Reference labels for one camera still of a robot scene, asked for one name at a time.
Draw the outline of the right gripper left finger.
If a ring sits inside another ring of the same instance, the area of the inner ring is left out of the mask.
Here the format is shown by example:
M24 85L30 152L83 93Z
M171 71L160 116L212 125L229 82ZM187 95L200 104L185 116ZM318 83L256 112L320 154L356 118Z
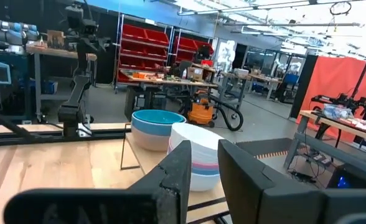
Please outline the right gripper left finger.
M134 196L128 224L186 224L191 168L191 144L185 140L129 187Z

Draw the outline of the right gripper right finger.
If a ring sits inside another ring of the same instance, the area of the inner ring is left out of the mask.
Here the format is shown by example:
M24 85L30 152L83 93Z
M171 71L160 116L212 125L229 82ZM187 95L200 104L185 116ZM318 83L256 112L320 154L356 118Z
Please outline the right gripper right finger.
M225 139L220 179L233 224L317 224L321 191L274 170Z

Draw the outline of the blue bowl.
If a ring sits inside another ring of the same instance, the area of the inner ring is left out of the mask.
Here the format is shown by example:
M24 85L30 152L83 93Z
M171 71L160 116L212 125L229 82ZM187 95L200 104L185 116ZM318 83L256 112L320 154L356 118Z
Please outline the blue bowl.
M197 174L197 175L219 175L220 174L218 169L206 170L206 169L195 169L195 168L192 168L192 173Z
M155 135L155 136L170 136L171 128L174 123L186 123L185 117L180 116L180 120L172 122L149 122L132 116L131 125L133 128L141 131L142 133Z

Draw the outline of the pink bowl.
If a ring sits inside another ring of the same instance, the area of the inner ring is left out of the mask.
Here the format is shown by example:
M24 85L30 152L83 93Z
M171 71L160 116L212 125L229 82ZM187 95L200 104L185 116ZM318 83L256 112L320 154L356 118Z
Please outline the pink bowl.
M201 163L192 163L192 168L200 169L200 170L219 170L218 164L201 164Z

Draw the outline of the grey bowl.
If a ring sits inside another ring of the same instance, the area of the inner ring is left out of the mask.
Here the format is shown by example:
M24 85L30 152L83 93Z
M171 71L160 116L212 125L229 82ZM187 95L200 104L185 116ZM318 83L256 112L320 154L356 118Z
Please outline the grey bowl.
M147 134L140 131L134 126L131 127L131 132L135 143L143 149L149 151L166 152L169 147L169 136L157 136Z

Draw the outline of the teal bowl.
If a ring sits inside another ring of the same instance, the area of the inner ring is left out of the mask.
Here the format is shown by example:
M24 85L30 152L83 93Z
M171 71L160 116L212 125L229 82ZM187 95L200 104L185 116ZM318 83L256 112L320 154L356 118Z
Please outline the teal bowl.
M132 116L141 121L156 124L173 124L185 121L183 115L166 110L139 110L135 111Z

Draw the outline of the black power strip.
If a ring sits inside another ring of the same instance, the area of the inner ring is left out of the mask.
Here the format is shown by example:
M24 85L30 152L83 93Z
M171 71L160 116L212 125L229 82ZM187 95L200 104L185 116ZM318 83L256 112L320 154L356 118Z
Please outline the black power strip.
M300 182L307 182L314 184L316 181L313 179L312 176L307 174L302 174L300 172L297 172L295 170L289 172L295 179L297 179Z

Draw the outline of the wooden table grey legs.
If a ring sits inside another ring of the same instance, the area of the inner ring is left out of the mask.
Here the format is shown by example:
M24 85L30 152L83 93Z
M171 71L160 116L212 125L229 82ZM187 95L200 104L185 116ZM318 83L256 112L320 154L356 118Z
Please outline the wooden table grey legs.
M303 143L304 145L309 146L316 151L327 154L328 156L331 156L334 159L337 159L338 161L341 161L343 163L348 163L356 166L358 169L366 172L366 151L363 151L361 149L354 149L352 152L343 151L322 141L322 139L316 139L306 134L306 130L308 121L310 119L313 119L315 121L319 121L321 124L329 125L332 128L337 128L341 131L345 131L356 136L361 136L364 139L366 139L366 132L350 127L344 123L334 121L332 119L318 117L315 111L302 110L299 112L299 114L301 115L301 119L290 145L285 162L283 164L283 167L285 169L288 169L294 157L299 155L298 149Z

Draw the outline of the orange shop vacuum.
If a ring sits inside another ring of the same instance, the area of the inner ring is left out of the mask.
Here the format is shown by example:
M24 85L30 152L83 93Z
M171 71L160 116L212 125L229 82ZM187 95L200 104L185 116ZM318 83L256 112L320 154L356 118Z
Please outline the orange shop vacuum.
M228 119L227 112L223 107L232 110L235 113L236 118L239 119L237 126L232 126ZM222 114L226 127L230 131L238 131L243 126L244 118L237 107L219 100L205 90L198 90L193 95L187 96L182 101L181 107L179 108L179 113L183 115L189 123L208 126L210 128L215 127L214 120L218 118L216 111L219 111Z

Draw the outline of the black computer case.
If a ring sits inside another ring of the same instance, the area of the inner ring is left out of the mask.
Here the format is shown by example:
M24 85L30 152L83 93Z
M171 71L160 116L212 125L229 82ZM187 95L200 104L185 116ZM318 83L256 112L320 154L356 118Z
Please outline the black computer case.
M327 185L328 189L366 189L366 172L350 165L337 166Z

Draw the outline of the cardboard box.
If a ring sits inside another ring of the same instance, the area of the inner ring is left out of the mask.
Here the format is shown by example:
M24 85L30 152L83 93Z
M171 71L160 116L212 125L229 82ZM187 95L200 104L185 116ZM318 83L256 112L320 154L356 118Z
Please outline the cardboard box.
M200 82L203 80L203 72L204 72L203 68L189 67L187 69L187 79Z

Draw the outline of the black partition panel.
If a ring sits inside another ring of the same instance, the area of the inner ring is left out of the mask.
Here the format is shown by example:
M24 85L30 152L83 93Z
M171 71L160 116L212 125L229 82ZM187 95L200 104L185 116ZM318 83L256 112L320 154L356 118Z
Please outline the black partition panel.
M298 80L298 89L296 96L291 107L291 112L289 118L297 118L299 111L302 107L306 92L311 81L312 73L316 65L318 56L317 55L307 55L303 68L301 70L301 75Z

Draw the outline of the clear plastic bag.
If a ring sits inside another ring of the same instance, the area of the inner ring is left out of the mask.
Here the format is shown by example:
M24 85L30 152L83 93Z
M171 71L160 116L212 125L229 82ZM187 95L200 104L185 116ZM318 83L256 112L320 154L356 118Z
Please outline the clear plastic bag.
M342 105L324 104L323 115L329 119L351 119L352 111Z

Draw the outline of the white robot figure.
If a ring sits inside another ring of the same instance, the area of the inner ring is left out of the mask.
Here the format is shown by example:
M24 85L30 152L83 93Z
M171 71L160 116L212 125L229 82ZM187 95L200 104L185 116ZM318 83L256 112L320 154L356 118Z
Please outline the white robot figure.
M230 71L230 67L232 66L232 63L235 59L235 41L234 40L228 40L227 46L225 48L226 54L225 54L225 68L224 71L228 72Z

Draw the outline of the small brown box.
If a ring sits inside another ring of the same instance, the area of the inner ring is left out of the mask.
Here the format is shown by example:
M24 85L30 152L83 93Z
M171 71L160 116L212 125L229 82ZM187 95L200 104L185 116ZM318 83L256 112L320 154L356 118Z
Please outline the small brown box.
M47 31L47 47L51 49L64 49L64 34L58 30Z

